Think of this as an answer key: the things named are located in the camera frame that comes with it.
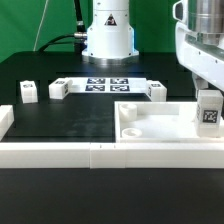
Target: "black table surface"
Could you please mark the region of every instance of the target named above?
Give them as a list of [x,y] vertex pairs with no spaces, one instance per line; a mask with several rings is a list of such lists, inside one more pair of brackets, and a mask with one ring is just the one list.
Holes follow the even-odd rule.
[[[14,105],[15,122],[3,142],[114,142],[114,102],[148,101],[145,94],[70,94],[50,100],[48,85],[62,77],[138,77],[159,80],[168,100],[192,101],[191,73],[174,53],[143,54],[125,66],[83,63],[74,53],[21,52],[0,64],[0,104]],[[35,81],[38,104],[23,104],[20,81]]]
[[[161,81],[169,101],[194,100],[191,74],[172,53],[100,67],[73,53],[20,52],[0,64],[0,104],[13,104],[15,113],[3,141],[113,142],[114,101],[147,100],[70,94],[51,101],[48,85],[59,77],[145,77]],[[18,84],[24,80],[36,81],[38,104],[22,104]],[[3,224],[224,223],[222,169],[0,169],[0,189]]]

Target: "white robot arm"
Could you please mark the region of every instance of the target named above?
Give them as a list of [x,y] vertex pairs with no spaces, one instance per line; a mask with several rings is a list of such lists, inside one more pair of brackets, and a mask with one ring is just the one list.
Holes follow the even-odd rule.
[[129,0],[93,0],[93,23],[87,36],[84,61],[124,64],[138,58],[129,24]]
[[224,0],[181,0],[173,17],[177,58],[193,72],[196,90],[207,81],[224,91]]

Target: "green backdrop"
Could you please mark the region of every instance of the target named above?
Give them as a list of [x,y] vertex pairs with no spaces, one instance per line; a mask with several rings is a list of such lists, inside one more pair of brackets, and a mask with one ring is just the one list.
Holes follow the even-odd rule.
[[[175,20],[172,5],[177,0],[130,0],[130,24],[135,29],[140,52],[174,52]],[[38,46],[62,34],[73,33],[76,19],[73,0],[49,0]],[[45,0],[0,0],[0,61],[19,51],[32,51]],[[86,26],[92,22],[92,0],[81,0]],[[72,51],[72,46],[49,50]]]

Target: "white plastic tray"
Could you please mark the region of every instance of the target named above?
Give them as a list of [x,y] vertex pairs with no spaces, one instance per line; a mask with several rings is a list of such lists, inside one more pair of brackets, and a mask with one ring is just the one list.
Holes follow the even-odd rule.
[[[224,142],[223,122],[219,138],[197,136],[194,127],[196,104],[195,102],[116,102],[116,142]],[[127,109],[133,109],[134,105],[137,116],[133,115],[134,112],[129,113]]]

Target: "circular hole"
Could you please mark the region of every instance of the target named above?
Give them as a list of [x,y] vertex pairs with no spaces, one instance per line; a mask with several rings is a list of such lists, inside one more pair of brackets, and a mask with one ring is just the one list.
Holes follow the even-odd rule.
[[123,138],[138,138],[142,135],[142,131],[137,128],[126,128],[122,131]]

